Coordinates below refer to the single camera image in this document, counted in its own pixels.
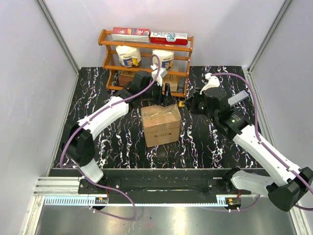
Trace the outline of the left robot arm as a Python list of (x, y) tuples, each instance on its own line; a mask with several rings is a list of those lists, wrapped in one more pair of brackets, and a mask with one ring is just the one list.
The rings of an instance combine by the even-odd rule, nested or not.
[(137, 101), (151, 100), (162, 107), (175, 103), (170, 85), (160, 85), (156, 75), (161, 74), (157, 71), (136, 72), (133, 80), (100, 109), (74, 124), (65, 125), (61, 157), (70, 158), (82, 174), (90, 179), (89, 188), (94, 193), (102, 193), (106, 188), (104, 173), (94, 158), (94, 140), (97, 136), (114, 121), (129, 113)]

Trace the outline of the brown cardboard express box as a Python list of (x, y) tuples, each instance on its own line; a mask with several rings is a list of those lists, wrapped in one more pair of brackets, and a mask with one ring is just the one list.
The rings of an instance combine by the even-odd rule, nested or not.
[(141, 118), (147, 147), (179, 140), (181, 115), (176, 104), (141, 108)]

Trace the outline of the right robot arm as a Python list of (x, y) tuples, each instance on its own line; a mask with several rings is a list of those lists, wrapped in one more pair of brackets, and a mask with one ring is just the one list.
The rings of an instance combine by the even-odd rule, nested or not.
[(219, 133), (246, 150), (269, 174), (268, 177), (247, 173), (239, 168), (223, 176), (221, 186), (226, 193), (247, 190), (266, 196), (278, 209), (288, 212), (311, 189), (313, 171), (300, 168), (275, 149), (234, 106), (248, 97), (241, 91), (233, 97), (218, 87), (197, 89), (182, 104), (194, 115), (212, 120)]

